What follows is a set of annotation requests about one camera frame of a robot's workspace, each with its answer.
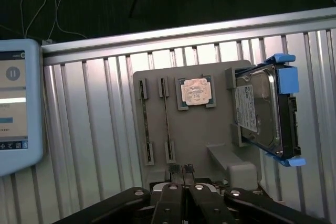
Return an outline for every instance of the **hard drive label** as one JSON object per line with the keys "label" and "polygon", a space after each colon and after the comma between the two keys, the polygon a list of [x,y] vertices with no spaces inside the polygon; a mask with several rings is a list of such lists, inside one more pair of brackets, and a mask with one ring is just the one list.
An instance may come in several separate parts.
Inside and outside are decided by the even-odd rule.
{"label": "hard drive label", "polygon": [[235,97],[238,125],[257,132],[252,85],[237,87]]}

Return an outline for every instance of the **corrugated metal panel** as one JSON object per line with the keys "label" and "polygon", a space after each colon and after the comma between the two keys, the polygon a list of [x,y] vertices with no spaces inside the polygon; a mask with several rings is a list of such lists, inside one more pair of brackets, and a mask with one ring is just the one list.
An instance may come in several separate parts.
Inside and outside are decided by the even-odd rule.
{"label": "corrugated metal panel", "polygon": [[141,185],[136,71],[297,56],[298,135],[307,165],[260,155],[276,200],[336,223],[336,9],[315,10],[44,47],[47,154],[0,179],[0,223],[50,223]]}

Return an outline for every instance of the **gray mounting plate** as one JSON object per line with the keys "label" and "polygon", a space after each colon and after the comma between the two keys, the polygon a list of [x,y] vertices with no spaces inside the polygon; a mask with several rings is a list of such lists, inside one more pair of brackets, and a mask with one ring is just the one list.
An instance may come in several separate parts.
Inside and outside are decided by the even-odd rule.
{"label": "gray mounting plate", "polygon": [[[166,68],[139,71],[134,73],[135,107],[138,121],[138,151],[143,186],[149,183],[169,179],[165,146],[167,141],[163,98],[159,96],[158,79],[167,77],[169,96],[167,111],[170,123],[170,135],[174,142],[176,164],[193,164],[196,178],[210,178],[214,181],[226,177],[211,157],[207,146],[225,145],[241,161],[249,161],[257,168],[258,180],[261,180],[259,149],[254,146],[238,147],[232,144],[231,124],[234,123],[234,103],[232,90],[226,87],[225,70],[251,66],[247,60],[195,65],[188,67]],[[179,111],[176,97],[175,80],[180,78],[194,79],[202,75],[213,78],[216,106],[189,106],[188,110]],[[139,80],[146,80],[146,110],[149,126],[149,138],[153,144],[154,162],[148,165],[145,154],[145,131],[142,104],[140,100]]]}

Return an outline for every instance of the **hard drive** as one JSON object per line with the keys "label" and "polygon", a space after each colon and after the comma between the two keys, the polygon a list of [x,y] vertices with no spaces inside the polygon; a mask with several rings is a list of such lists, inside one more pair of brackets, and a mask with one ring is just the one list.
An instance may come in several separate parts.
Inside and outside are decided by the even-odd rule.
{"label": "hard drive", "polygon": [[301,155],[296,98],[279,90],[283,64],[264,65],[236,75],[237,123],[242,137],[280,158]]}

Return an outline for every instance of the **pause button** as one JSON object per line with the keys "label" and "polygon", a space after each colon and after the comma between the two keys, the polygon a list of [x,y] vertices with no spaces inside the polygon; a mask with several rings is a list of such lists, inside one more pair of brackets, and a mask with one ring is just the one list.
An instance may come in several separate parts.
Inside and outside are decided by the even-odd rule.
{"label": "pause button", "polygon": [[20,77],[20,70],[17,67],[10,67],[6,71],[6,77],[10,81],[16,81]]}

